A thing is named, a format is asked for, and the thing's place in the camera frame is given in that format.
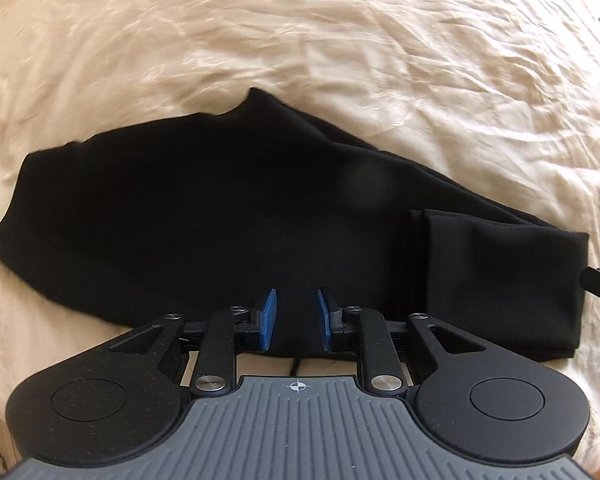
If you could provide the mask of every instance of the crosshair symbol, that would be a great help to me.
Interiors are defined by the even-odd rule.
[[[289,386],[287,386],[287,388],[291,388],[295,392],[301,392],[305,388],[308,388],[308,386],[301,381],[296,381],[295,383],[291,383]]]

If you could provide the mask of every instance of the ribbed rubber surface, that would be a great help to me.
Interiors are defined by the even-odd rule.
[[[520,468],[459,458],[430,440],[396,399],[353,378],[245,378],[194,403],[162,444],[125,463],[71,469],[28,459],[8,480],[575,480],[569,458]]]

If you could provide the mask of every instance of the silver screw head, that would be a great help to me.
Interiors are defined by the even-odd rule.
[[[376,375],[371,379],[371,385],[382,392],[392,392],[402,386],[402,380],[395,375]]]
[[[217,392],[226,386],[226,381],[217,375],[203,375],[202,377],[198,377],[193,384],[203,392]]]

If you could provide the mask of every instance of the white bedsheet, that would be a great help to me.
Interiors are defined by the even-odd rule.
[[[582,0],[2,0],[0,218],[27,153],[224,112],[251,86],[589,232],[600,266],[600,26]],[[0,415],[26,376],[121,330],[0,264]],[[589,397],[576,458],[599,468],[600,301],[554,365]]]

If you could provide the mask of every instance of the folded black fabric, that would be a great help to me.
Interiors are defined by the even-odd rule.
[[[0,259],[51,300],[132,326],[275,287],[278,355],[320,354],[328,286],[341,304],[429,312],[549,359],[578,346],[587,240],[253,89],[220,116],[28,155]]]

